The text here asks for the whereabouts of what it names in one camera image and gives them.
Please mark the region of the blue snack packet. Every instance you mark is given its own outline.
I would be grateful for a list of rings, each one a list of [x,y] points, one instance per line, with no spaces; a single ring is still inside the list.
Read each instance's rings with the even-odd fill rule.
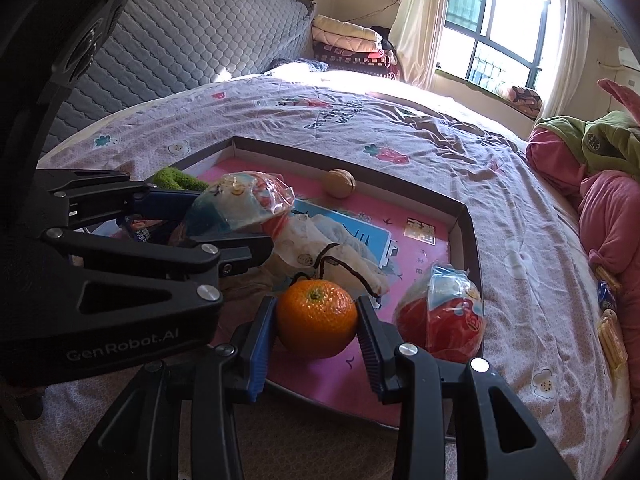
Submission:
[[[162,224],[160,220],[145,220],[136,217],[124,217],[116,220],[123,237],[135,242],[146,243],[152,232]]]

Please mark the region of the blue ball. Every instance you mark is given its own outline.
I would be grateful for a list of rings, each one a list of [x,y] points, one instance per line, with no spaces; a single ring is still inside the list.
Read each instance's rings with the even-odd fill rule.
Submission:
[[[264,233],[275,240],[294,204],[294,190],[278,174],[224,174],[194,200],[170,244],[229,233]]]

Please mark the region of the white cloth drawstring pouch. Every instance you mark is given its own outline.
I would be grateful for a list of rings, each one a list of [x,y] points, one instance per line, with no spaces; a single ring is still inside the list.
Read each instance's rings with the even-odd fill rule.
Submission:
[[[303,280],[326,280],[352,298],[368,295],[376,300],[390,291],[386,275],[374,255],[346,228],[325,216],[294,214],[273,242],[271,256],[261,266],[221,281],[230,299],[266,292],[284,292]]]

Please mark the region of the orange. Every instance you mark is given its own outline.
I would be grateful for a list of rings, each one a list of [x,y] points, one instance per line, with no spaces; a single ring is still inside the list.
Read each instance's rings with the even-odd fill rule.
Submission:
[[[358,312],[346,290],[326,280],[303,280],[278,299],[278,336],[301,359],[329,359],[355,338]]]

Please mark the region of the walnut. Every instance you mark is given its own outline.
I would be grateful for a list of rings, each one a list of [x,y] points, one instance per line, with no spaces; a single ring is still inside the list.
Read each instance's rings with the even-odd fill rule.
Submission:
[[[338,200],[351,196],[356,186],[356,179],[344,169],[330,170],[322,177],[323,191]]]

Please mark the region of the red ball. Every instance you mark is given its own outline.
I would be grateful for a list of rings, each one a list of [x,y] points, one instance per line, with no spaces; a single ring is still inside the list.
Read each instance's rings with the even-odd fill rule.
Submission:
[[[480,291],[468,274],[433,264],[398,302],[393,323],[403,341],[436,359],[465,363],[480,352],[486,320]]]

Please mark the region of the shallow dark cardboard box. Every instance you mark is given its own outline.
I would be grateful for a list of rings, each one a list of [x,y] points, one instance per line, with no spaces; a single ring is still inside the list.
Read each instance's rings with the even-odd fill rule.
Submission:
[[[456,200],[369,166],[267,141],[220,141],[177,162],[177,168],[212,180],[225,172],[257,169],[284,177],[305,200],[341,209],[354,237],[378,256],[390,281],[378,318],[388,322],[402,295],[433,263],[451,264],[479,285],[476,239],[469,211]],[[332,359],[302,361],[274,348],[268,385],[344,415],[395,428],[400,409],[371,391],[360,348],[352,342]]]

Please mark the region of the pink patterned bed sheet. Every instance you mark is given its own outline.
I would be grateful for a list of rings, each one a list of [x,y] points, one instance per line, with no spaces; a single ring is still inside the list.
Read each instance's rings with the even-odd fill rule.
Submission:
[[[628,388],[612,383],[597,335],[597,285],[577,214],[498,122],[399,81],[288,64],[126,108],[39,163],[141,180],[234,136],[351,162],[465,204],[482,274],[486,359],[577,478],[605,475],[631,402]]]

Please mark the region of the yellow wafer snack pack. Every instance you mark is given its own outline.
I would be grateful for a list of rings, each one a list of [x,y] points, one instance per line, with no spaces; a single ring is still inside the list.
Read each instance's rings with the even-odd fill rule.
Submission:
[[[597,325],[600,344],[608,362],[608,368],[615,374],[627,363],[628,354],[624,345],[617,314],[612,309],[605,309]]]

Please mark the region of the pink and blue book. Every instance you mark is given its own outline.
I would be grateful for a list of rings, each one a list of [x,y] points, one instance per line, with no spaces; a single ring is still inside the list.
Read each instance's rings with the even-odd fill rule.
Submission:
[[[280,159],[255,162],[232,156],[201,170],[198,178],[213,182],[239,171],[280,174],[295,193],[296,214],[317,223],[311,240],[352,246],[356,258],[340,266],[324,267],[327,280],[356,297],[368,290],[380,296],[373,301],[378,318],[392,319],[409,286],[434,263],[449,261],[449,222],[411,200],[360,182],[351,196],[338,200],[322,188],[324,173]],[[358,342],[323,360],[305,360],[275,346],[268,380],[288,393],[346,415],[381,425],[399,424],[398,405],[384,405],[372,392]]]

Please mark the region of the small blue candy wrapper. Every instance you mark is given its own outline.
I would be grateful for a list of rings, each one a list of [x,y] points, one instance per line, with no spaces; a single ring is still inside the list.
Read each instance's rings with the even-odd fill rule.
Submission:
[[[615,296],[606,281],[600,281],[598,284],[598,303],[601,311],[617,311]]]

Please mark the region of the dark pillow by headboard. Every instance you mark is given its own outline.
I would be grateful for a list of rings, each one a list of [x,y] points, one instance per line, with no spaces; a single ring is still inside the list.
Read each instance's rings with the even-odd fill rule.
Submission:
[[[272,72],[280,67],[297,67],[311,73],[324,73],[328,70],[329,65],[325,62],[310,60],[309,58],[275,58],[266,68],[266,72]]]

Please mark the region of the stack of folded blankets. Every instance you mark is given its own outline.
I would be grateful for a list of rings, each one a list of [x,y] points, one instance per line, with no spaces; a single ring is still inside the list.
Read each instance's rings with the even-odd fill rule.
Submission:
[[[367,28],[317,15],[311,24],[314,58],[330,70],[350,70],[371,76],[403,80],[395,47],[384,27]]]

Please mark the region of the pink crumpled quilt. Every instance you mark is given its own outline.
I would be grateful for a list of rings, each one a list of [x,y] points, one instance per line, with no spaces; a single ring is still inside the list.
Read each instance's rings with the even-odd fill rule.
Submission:
[[[611,79],[598,81],[639,125],[639,95]],[[616,295],[623,322],[639,321],[639,180],[618,170],[590,174],[553,133],[535,132],[526,159],[578,211],[579,237],[590,266],[613,274],[623,290]]]

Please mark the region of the sheer right curtain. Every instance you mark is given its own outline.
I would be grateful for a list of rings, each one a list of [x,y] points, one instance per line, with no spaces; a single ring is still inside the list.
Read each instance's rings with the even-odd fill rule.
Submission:
[[[560,0],[561,33],[553,60],[554,79],[542,117],[560,116],[579,86],[588,52],[591,14],[578,0]]]

